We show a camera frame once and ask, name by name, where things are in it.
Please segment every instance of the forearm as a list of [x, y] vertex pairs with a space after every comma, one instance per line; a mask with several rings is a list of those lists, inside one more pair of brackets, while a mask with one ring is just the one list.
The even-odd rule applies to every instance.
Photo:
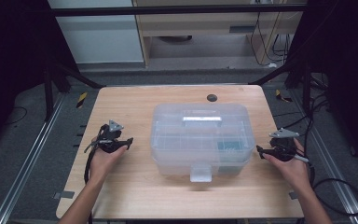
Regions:
[[79, 193], [59, 223], [87, 223], [92, 207], [97, 201], [103, 180], [90, 180]]
[[313, 189], [309, 186], [303, 189], [295, 189], [298, 201], [304, 213], [304, 218], [309, 224], [332, 223], [322, 204], [319, 202]]

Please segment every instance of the table top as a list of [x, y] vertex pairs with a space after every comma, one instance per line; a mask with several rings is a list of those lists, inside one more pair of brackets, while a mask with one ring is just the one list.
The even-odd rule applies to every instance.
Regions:
[[[215, 94], [210, 103], [207, 95]], [[124, 126], [119, 140], [133, 137], [131, 149], [106, 178], [93, 208], [95, 218], [241, 218], [303, 217], [298, 200], [278, 170], [261, 160], [254, 149], [239, 175], [214, 176], [210, 183], [192, 183], [188, 175], [161, 175], [151, 157], [153, 110], [162, 103], [235, 103], [245, 105], [255, 141], [269, 147], [269, 133], [276, 131], [264, 92], [252, 85], [137, 86], [100, 90], [89, 123], [61, 198], [61, 217], [84, 187], [88, 153], [84, 149], [110, 119]]]

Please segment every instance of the human arm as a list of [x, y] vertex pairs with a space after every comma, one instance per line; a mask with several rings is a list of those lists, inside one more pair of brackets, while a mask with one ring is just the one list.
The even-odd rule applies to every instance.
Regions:
[[112, 170], [118, 158], [126, 151], [127, 146], [115, 152], [106, 153], [96, 149], [89, 168], [89, 181], [60, 219], [59, 223], [86, 223], [92, 207], [97, 201], [103, 182]]
[[[296, 139], [295, 143], [299, 151], [304, 151], [304, 148]], [[305, 162], [296, 159], [280, 161], [268, 154], [263, 154], [263, 156], [278, 168], [283, 175], [283, 178], [290, 184], [290, 186], [292, 186], [297, 194], [298, 201], [300, 202], [307, 223], [332, 223], [310, 185], [307, 164]]]

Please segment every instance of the storage box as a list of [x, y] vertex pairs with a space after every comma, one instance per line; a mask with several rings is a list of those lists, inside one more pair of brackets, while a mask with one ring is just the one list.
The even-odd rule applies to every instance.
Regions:
[[154, 111], [152, 157], [162, 175], [237, 175], [250, 160], [255, 139], [245, 106], [162, 104]]

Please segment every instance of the box latch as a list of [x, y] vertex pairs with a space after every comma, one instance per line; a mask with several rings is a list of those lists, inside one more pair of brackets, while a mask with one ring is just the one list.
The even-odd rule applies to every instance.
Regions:
[[190, 172], [191, 182], [211, 182], [212, 181], [212, 166], [207, 163], [197, 163], [191, 165]]

